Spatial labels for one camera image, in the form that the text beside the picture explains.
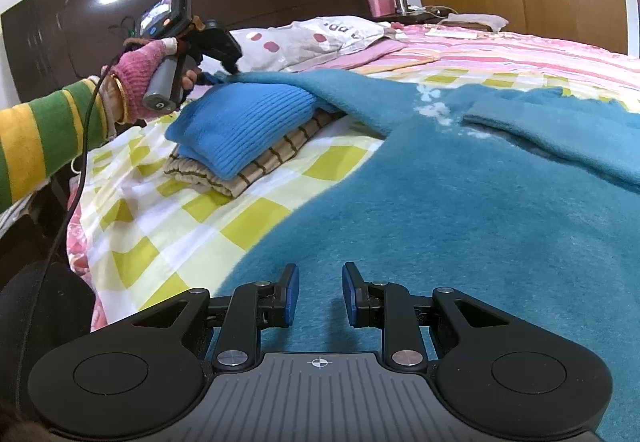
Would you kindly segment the left hand pink glove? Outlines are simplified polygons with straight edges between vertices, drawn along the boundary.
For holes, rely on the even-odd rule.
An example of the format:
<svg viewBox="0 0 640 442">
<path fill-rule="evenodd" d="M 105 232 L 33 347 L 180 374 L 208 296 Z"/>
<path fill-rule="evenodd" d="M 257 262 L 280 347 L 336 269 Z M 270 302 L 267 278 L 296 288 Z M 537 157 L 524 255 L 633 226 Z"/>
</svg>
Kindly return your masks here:
<svg viewBox="0 0 640 442">
<path fill-rule="evenodd" d="M 115 66 L 103 68 L 106 77 L 99 93 L 107 122 L 134 124 L 168 115 L 169 109 L 146 107 L 143 96 L 160 63 L 185 50 L 186 44 L 176 38 L 127 38 L 124 44 L 128 52 L 122 54 Z"/>
</svg>

